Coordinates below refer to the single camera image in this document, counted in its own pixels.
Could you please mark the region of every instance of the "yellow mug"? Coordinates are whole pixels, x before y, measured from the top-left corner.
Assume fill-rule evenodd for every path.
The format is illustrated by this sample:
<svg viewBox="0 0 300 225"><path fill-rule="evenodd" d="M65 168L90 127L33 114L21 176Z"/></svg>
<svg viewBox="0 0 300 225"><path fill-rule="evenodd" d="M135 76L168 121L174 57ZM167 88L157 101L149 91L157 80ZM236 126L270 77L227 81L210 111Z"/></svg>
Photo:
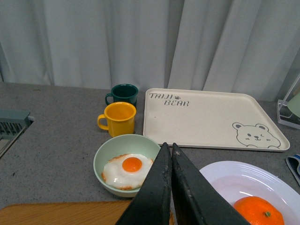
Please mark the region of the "yellow mug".
<svg viewBox="0 0 300 225"><path fill-rule="evenodd" d="M104 114L98 116L98 126L108 130L111 137L133 134L135 131L136 108L127 102L115 102L104 109ZM106 119L107 126L101 123Z"/></svg>

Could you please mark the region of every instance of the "egg white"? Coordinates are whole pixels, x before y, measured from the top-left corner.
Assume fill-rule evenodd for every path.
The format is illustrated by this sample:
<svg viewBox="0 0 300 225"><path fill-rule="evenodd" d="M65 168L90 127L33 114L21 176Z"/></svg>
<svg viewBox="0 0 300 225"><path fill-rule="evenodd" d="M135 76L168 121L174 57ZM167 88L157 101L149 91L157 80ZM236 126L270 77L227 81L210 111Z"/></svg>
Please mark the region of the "egg white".
<svg viewBox="0 0 300 225"><path fill-rule="evenodd" d="M123 169L122 163L129 157L136 157L141 160L142 167L140 170L127 172ZM121 190L131 190L143 184L152 164L153 160L142 154L125 154L109 160L104 166L101 176L107 185Z"/></svg>

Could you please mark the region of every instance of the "mandarin orange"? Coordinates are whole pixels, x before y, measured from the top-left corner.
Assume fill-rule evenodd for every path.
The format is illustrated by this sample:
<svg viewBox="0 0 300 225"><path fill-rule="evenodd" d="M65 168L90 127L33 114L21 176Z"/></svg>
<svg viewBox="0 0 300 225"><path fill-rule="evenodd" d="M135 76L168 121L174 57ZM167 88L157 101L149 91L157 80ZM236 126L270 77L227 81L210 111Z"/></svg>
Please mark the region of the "mandarin orange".
<svg viewBox="0 0 300 225"><path fill-rule="evenodd" d="M249 196L236 201L233 207L251 225L284 225L284 219L271 203L257 197Z"/></svg>

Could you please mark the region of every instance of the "bear illustration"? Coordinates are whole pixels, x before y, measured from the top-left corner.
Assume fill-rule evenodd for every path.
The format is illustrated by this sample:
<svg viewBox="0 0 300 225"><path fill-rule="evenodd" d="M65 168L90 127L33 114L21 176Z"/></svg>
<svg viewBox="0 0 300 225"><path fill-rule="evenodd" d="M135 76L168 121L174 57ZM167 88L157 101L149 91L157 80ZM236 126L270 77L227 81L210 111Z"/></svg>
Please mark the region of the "bear illustration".
<svg viewBox="0 0 300 225"><path fill-rule="evenodd" d="M275 147L279 149L280 141L274 137L268 127L263 124L256 124L255 126L243 125L241 123L233 123L233 128L237 130L236 138L243 144L254 146L257 148L270 148Z"/></svg>

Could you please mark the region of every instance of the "gray countertop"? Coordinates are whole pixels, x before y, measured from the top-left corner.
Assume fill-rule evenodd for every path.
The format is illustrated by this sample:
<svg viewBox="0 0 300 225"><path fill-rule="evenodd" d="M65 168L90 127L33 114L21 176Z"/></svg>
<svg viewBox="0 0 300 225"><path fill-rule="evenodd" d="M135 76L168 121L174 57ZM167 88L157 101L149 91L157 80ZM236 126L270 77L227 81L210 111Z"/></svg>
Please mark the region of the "gray countertop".
<svg viewBox="0 0 300 225"><path fill-rule="evenodd" d="M0 158L0 209L14 203L126 200L102 187L93 171L98 148L111 137L97 117L109 90L0 83L0 108L28 110L35 120ZM139 92L135 133L143 134L145 93ZM194 165L224 160L256 165L300 194L287 156L300 153L300 130L277 122L276 103L259 102L289 140L285 152L182 148Z"/></svg>

